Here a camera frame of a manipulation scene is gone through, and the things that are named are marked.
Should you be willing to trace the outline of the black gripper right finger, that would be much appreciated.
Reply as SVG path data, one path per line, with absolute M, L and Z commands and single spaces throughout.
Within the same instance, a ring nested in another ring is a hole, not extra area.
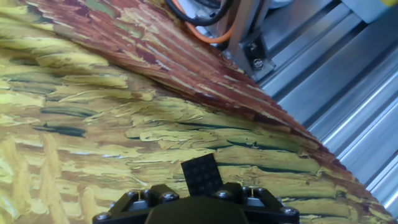
M 298 223 L 299 211 L 286 207 L 268 190 L 228 182 L 220 187 L 214 198 L 231 202 L 248 223 Z

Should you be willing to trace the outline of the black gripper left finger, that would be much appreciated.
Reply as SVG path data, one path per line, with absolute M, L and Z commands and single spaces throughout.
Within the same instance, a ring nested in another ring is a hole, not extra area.
M 107 212 L 95 215 L 92 224 L 145 224 L 153 208 L 178 199 L 179 194 L 165 184 L 141 191 L 130 190 Z

